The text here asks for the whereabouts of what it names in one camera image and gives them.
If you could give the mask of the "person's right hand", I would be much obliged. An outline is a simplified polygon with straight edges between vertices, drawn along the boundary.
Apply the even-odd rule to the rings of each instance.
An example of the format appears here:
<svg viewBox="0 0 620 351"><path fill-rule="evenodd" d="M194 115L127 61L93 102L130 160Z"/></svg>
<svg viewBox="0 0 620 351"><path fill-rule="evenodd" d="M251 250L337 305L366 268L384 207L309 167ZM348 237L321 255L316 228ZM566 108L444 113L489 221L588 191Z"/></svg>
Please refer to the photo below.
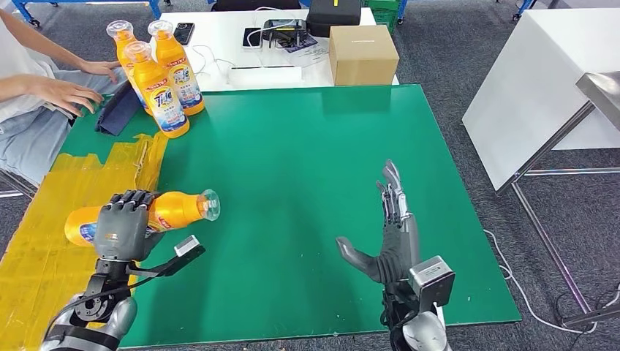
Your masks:
<svg viewBox="0 0 620 351"><path fill-rule="evenodd" d="M29 94L77 117L83 116L83 108L94 113L95 108L103 101L102 95L94 90L64 80L31 77L27 85Z"/></svg>

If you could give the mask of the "person's left hand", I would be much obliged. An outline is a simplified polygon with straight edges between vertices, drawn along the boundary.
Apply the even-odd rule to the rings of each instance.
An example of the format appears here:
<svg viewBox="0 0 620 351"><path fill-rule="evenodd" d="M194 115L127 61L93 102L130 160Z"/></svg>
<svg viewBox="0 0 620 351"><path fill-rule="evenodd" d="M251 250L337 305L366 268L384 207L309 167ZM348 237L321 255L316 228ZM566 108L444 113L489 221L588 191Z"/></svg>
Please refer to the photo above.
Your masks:
<svg viewBox="0 0 620 351"><path fill-rule="evenodd" d="M107 76L113 83L118 81L114 69L120 67L118 61L86 61L80 60L77 67L82 71L92 75Z"/></svg>

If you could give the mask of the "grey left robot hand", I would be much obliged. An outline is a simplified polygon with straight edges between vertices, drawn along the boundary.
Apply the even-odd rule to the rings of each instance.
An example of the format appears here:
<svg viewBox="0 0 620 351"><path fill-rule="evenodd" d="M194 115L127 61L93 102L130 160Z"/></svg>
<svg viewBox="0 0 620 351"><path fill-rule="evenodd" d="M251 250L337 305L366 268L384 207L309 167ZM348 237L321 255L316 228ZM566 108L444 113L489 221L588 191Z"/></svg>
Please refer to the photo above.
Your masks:
<svg viewBox="0 0 620 351"><path fill-rule="evenodd" d="M99 211L94 248L107 260L144 261L164 233L151 229L148 215L158 192L128 189L114 194Z"/></svg>

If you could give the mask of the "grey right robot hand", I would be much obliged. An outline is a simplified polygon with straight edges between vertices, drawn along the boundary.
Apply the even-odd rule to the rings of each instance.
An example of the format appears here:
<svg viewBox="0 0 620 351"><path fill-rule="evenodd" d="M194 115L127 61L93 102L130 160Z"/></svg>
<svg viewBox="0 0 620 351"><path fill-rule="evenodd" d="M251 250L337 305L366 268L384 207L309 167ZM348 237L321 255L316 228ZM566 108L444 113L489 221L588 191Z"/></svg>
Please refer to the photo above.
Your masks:
<svg viewBox="0 0 620 351"><path fill-rule="evenodd" d="M398 168L387 159L382 168L385 183L377 181L383 226L382 247L377 256L357 250L348 238L339 236L336 245L341 257L374 282L391 284L407 278L407 271L420 262L418 229L409 210Z"/></svg>

